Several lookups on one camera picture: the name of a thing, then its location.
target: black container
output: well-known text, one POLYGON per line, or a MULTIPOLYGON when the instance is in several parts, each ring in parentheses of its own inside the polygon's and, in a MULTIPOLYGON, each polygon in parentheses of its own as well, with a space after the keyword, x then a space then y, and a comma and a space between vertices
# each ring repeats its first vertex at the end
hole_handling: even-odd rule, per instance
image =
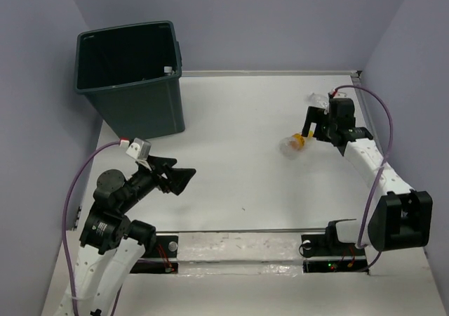
POLYGON ((85 32, 78 36, 75 91, 85 95, 121 138, 184 131, 182 59, 170 21, 85 32), (169 75, 164 67, 172 67, 169 75))

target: gray wall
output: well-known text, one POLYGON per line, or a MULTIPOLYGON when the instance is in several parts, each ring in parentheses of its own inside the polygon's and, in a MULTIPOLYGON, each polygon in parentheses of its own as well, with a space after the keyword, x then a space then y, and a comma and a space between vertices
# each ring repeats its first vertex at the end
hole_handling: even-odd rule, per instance
MULTIPOLYGON (((375 49, 363 83, 390 106, 395 124, 391 163, 417 190, 434 198, 429 262, 449 310, 449 0, 405 0, 375 49)), ((387 122, 377 105, 380 140, 387 122)))
POLYGON ((75 2, 92 29, 173 21, 186 70, 357 70, 402 0, 75 2))
POLYGON ((73 0, 0 0, 0 315, 40 315, 96 115, 72 92, 73 0))

